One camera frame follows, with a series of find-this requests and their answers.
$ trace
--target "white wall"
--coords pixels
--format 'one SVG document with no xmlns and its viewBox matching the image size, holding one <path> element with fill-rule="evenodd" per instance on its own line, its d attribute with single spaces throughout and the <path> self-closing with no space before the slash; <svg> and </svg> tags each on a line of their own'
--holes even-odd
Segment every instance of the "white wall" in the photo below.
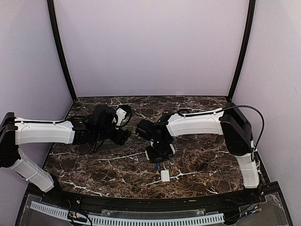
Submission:
<svg viewBox="0 0 301 226">
<path fill-rule="evenodd" d="M 79 97 L 226 96 L 248 0 L 56 0 Z"/>
<path fill-rule="evenodd" d="M 62 119 L 72 100 L 57 56 L 46 0 L 0 1 L 0 120 L 6 112 Z M 49 144 L 24 145 L 42 165 Z M 0 226 L 13 226 L 27 183 L 0 169 Z"/>
<path fill-rule="evenodd" d="M 245 64 L 233 102 L 262 111 L 259 144 L 272 181 L 278 180 L 294 225 L 301 225 L 301 1 L 257 1 Z M 260 117 L 249 113 L 253 131 Z"/>
</svg>

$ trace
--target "black cable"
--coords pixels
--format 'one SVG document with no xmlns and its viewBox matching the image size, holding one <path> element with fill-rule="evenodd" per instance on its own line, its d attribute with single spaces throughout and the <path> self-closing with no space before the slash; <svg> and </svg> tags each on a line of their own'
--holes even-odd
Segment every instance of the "black cable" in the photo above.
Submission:
<svg viewBox="0 0 301 226">
<path fill-rule="evenodd" d="M 240 219 L 242 219 L 242 218 L 244 218 L 244 217 L 246 217 L 247 215 L 246 214 L 244 214 L 244 215 L 242 215 L 241 217 L 239 217 L 239 218 L 237 218 L 237 219 L 230 219 L 230 220 L 228 220 L 228 221 L 238 221 L 238 220 L 240 220 Z"/>
<path fill-rule="evenodd" d="M 65 121 L 71 120 L 71 119 L 82 119 L 85 116 L 72 116 L 68 119 L 64 119 L 61 121 L 32 121 L 32 120 L 25 120 L 25 121 L 15 121 L 14 123 L 39 123 L 39 124 L 59 124 L 59 123 L 63 123 Z"/>
<path fill-rule="evenodd" d="M 225 201 L 235 203 L 236 205 L 245 205 L 246 204 L 246 202 L 236 202 L 231 199 L 225 199 Z"/>
<path fill-rule="evenodd" d="M 86 224 L 86 222 L 83 222 L 82 224 L 76 223 L 76 222 L 73 220 L 73 218 L 70 218 L 70 220 L 71 220 L 71 223 L 70 223 L 70 222 L 69 222 L 69 223 L 72 224 L 72 225 L 74 225 L 74 226 L 83 226 L 83 225 Z"/>
<path fill-rule="evenodd" d="M 216 112 L 209 112 L 209 113 L 197 113 L 197 114 L 186 114 L 186 115 L 183 115 L 181 112 L 187 111 L 187 109 L 180 109 L 177 113 L 178 113 L 178 115 L 181 116 L 181 117 L 194 117 L 194 116 L 201 116 L 201 115 L 209 115 L 209 114 L 214 114 L 214 113 L 220 113 L 220 112 L 224 112 L 224 111 L 227 111 L 227 110 L 230 110 L 230 109 L 235 109 L 235 108 L 250 108 L 250 109 L 256 111 L 256 112 L 260 115 L 260 117 L 261 117 L 261 120 L 262 120 L 261 131 L 260 131 L 260 134 L 259 134 L 259 136 L 258 136 L 257 142 L 256 142 L 256 144 L 255 144 L 255 147 L 252 149 L 252 153 L 251 153 L 252 161 L 254 161 L 254 159 L 253 159 L 253 158 L 254 158 L 253 152 L 254 152 L 254 150 L 257 149 L 257 146 L 258 146 L 258 144 L 259 144 L 259 141 L 260 141 L 260 139 L 261 139 L 261 136 L 262 136 L 263 130 L 264 130 L 264 117 L 263 117 L 262 113 L 261 113 L 258 109 L 254 108 L 254 107 L 252 107 L 252 106 L 248 106 L 248 105 L 237 105 L 237 106 L 228 107 L 228 108 L 223 108 L 223 109 L 221 109 L 221 110 L 219 110 L 219 111 L 216 111 Z"/>
<path fill-rule="evenodd" d="M 43 196 L 44 196 L 45 198 L 47 198 L 53 205 L 59 206 L 57 203 L 55 203 L 54 201 L 52 201 L 47 195 L 43 194 Z M 73 212 L 75 212 L 75 213 L 80 213 L 80 214 L 83 215 L 85 218 L 87 218 L 87 220 L 90 222 L 90 226 L 93 226 L 93 222 L 92 222 L 92 220 L 89 218 L 88 214 L 86 214 L 86 213 L 84 213 L 84 212 L 82 212 L 82 211 L 73 210 L 72 208 L 65 208 L 65 209 L 67 209 L 69 212 L 70 212 L 70 211 L 73 211 Z"/>
<path fill-rule="evenodd" d="M 98 149 L 104 144 L 104 141 L 105 141 L 105 140 L 102 140 L 102 141 L 101 141 L 101 143 L 99 144 L 99 146 L 95 149 L 95 152 L 97 152 Z"/>
<path fill-rule="evenodd" d="M 5 125 L 0 129 L 0 136 L 2 135 L 2 132 L 3 132 L 3 130 L 5 130 L 5 128 L 6 128 L 7 125 L 11 125 L 11 124 L 14 124 L 14 123 L 15 123 L 15 121 L 11 121 L 11 122 L 5 124 Z"/>
<path fill-rule="evenodd" d="M 232 219 L 232 218 L 234 218 L 234 217 L 237 217 L 238 215 L 240 215 L 240 214 L 242 214 L 242 213 L 245 213 L 253 204 L 255 203 L 255 201 L 254 202 L 252 202 L 250 205 L 248 205 L 246 208 L 244 208 L 242 211 L 240 211 L 238 214 L 235 214 L 234 216 L 232 216 L 232 217 L 230 217 L 230 218 L 227 218 L 227 219 L 225 219 L 225 220 L 230 220 L 230 219 Z"/>
</svg>

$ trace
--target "white backdrop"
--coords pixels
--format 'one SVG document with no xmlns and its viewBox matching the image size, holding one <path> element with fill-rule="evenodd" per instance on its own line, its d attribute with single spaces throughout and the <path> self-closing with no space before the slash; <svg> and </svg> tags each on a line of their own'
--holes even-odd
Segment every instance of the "white backdrop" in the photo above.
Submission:
<svg viewBox="0 0 301 226">
<path fill-rule="evenodd" d="M 56 0 L 79 97 L 226 96 L 248 0 Z"/>
</svg>

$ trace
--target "white object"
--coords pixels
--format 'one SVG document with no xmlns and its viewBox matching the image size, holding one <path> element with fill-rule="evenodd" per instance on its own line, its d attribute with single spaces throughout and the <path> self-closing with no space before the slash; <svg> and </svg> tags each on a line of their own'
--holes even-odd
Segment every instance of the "white object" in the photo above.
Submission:
<svg viewBox="0 0 301 226">
<path fill-rule="evenodd" d="M 242 156 L 235 155 L 241 174 L 244 179 L 245 188 L 257 188 L 259 184 L 259 175 L 256 167 L 256 162 L 251 160 L 251 154 Z"/>
<path fill-rule="evenodd" d="M 169 182 L 170 181 L 169 170 L 167 170 L 167 169 L 161 170 L 161 180 L 163 182 Z"/>
<path fill-rule="evenodd" d="M 28 143 L 63 143 L 72 144 L 75 131 L 70 121 L 62 123 L 22 123 L 28 119 L 16 118 L 16 145 Z"/>
<path fill-rule="evenodd" d="M 34 202 L 30 206 L 30 209 L 36 210 L 38 212 L 47 214 L 49 216 L 68 220 L 68 210 L 62 208 L 57 208 L 43 203 Z M 88 215 L 94 226 L 203 226 L 203 225 L 213 225 L 218 223 L 223 223 L 224 214 L 218 213 L 208 216 L 194 217 L 194 218 L 180 218 L 180 219 L 156 219 L 156 220 L 145 220 L 145 219 L 123 219 L 123 218 L 108 218 L 101 217 L 98 215 Z"/>
<path fill-rule="evenodd" d="M 26 181 L 35 184 L 41 191 L 50 191 L 54 187 L 51 175 L 30 160 L 20 148 L 18 152 L 21 159 L 18 159 L 15 164 L 9 168 L 24 177 Z"/>
<path fill-rule="evenodd" d="M 183 115 L 194 115 L 200 113 L 212 113 L 221 110 L 221 108 L 214 111 L 198 112 Z M 217 114 L 200 115 L 193 117 L 182 117 L 178 114 L 172 115 L 168 124 L 166 125 L 171 136 L 176 137 L 184 134 L 203 134 L 213 133 L 222 135 L 222 127 L 219 118 L 222 117 L 223 112 Z"/>
<path fill-rule="evenodd" d="M 117 115 L 117 117 L 118 117 L 118 121 L 117 121 L 117 123 L 116 123 L 116 126 L 120 126 L 120 125 L 121 125 L 121 122 L 125 119 L 126 114 L 127 114 L 127 112 L 124 111 L 124 110 L 121 109 L 121 108 L 118 108 L 118 109 L 116 110 L 116 115 Z"/>
</svg>

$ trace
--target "small white block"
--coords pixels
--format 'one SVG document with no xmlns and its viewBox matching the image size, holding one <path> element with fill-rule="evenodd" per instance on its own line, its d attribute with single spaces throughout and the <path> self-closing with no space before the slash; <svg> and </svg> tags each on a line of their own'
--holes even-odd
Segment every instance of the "small white block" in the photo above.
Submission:
<svg viewBox="0 0 301 226">
<path fill-rule="evenodd" d="M 169 170 L 161 170 L 161 180 L 163 182 L 168 182 L 170 181 L 170 178 L 169 178 Z"/>
</svg>

